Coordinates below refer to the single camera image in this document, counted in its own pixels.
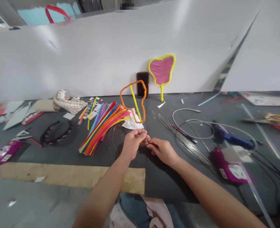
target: smartphone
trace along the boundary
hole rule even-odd
[[[137,81],[142,80],[145,84],[146,87],[146,97],[148,98],[148,83],[149,83],[149,73],[148,72],[138,72],[137,73]],[[137,83],[137,94],[138,98],[143,98],[144,97],[144,88],[142,83]]]

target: brown paper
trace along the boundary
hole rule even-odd
[[[34,109],[37,111],[59,111],[60,108],[53,99],[37,100],[34,104]]]
[[[45,176],[41,183],[93,188],[108,169],[100,166],[8,162],[0,165],[0,178],[34,182],[36,178]],[[128,168],[121,191],[144,194],[144,189],[145,169]]]

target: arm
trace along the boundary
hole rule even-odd
[[[147,131],[143,129],[133,130],[126,135],[121,155],[91,191],[73,228],[103,226],[120,193],[128,166],[137,155],[139,145],[146,145],[145,138],[150,141]]]
[[[147,147],[181,175],[202,207],[220,228],[265,227],[229,192],[180,158],[168,141],[153,138]]]

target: left hand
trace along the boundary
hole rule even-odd
[[[125,136],[123,150],[120,157],[126,158],[128,161],[135,159],[140,145],[146,145],[146,140],[149,142],[151,138],[144,129],[135,129]]]

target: crafting table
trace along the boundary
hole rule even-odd
[[[225,182],[222,178],[214,175],[210,170],[203,166],[194,156],[192,156],[179,142],[174,138],[171,133],[163,128],[155,119],[152,111],[155,113],[163,112],[165,116],[173,123],[172,113],[181,108],[198,109],[201,113],[196,113],[189,110],[181,110],[175,113],[175,120],[178,125],[182,125],[181,128],[188,134],[196,136],[196,133],[191,128],[190,124],[184,123],[188,119],[199,119],[203,121],[216,120],[219,123],[228,124],[241,128],[250,133],[254,138],[263,141],[263,146],[259,146],[258,150],[264,154],[274,165],[280,170],[280,160],[276,158],[275,154],[269,148],[262,134],[258,130],[255,124],[246,124],[239,122],[242,118],[249,118],[241,104],[245,104],[248,110],[253,114],[255,118],[263,118],[267,113],[280,114],[280,107],[264,107],[254,106],[248,103],[244,99],[235,100],[226,104],[221,102],[227,100],[230,96],[219,95],[213,100],[198,107],[198,104],[207,100],[213,95],[213,93],[194,93],[194,94],[164,94],[164,100],[166,103],[159,109],[157,105],[161,104],[159,101],[159,95],[149,95],[149,98],[145,100],[144,106],[146,110],[146,121],[144,122],[144,128],[148,131],[151,137],[158,137],[164,140],[168,140],[179,156],[184,158],[188,163],[193,165],[199,171],[213,179],[215,182],[222,185],[226,190],[238,198],[244,203],[250,210],[259,212],[260,208],[247,184],[232,185]],[[103,102],[120,101],[119,96],[100,97]],[[134,107],[133,98],[131,96],[123,97],[125,105],[127,107]],[[68,124],[67,120],[63,118],[66,113],[64,109],[60,109],[59,112],[44,113],[37,120],[29,124],[32,127],[29,135],[32,135],[36,140],[44,130],[52,123],[60,120],[62,123],[52,132],[51,136],[59,135],[63,132]],[[123,146],[125,135],[130,131],[121,127],[122,123],[112,127],[104,138],[104,141],[99,143],[94,156],[84,156],[79,154],[78,148],[83,143],[88,135],[87,121],[84,121],[81,126],[78,126],[78,115],[73,119],[73,130],[71,134],[63,141],[54,145],[47,145],[43,148],[34,144],[30,140],[24,144],[21,152],[15,154],[11,158],[11,162],[31,162],[31,163],[43,163],[43,164],[59,164],[59,165],[79,165],[79,166],[105,166],[109,167],[118,157],[118,153]],[[192,126],[199,133],[200,137],[208,137],[212,134],[210,127],[205,124],[191,123]],[[21,124],[12,127],[6,131],[2,130],[3,125],[0,125],[0,148],[5,145],[9,140],[23,129],[27,127]],[[267,135],[271,138],[277,149],[280,151],[280,131],[270,126],[263,126]],[[248,139],[243,133],[237,130],[227,128],[230,132],[241,138]],[[213,139],[204,141],[209,150],[213,150],[217,146]],[[198,140],[196,147],[207,157],[209,152],[206,147]],[[255,182],[255,187],[267,209],[268,212],[274,213],[277,208],[276,197],[280,195],[280,180],[276,176],[267,170],[264,166],[260,166],[256,161],[253,163],[245,163],[245,168]],[[157,156],[151,155],[150,151],[145,147],[140,147],[139,154],[131,162],[132,168],[146,168],[145,177],[145,195],[148,197],[163,198],[165,201],[181,200],[197,202],[196,198],[185,184],[183,179],[174,172],[170,167],[163,164]]]

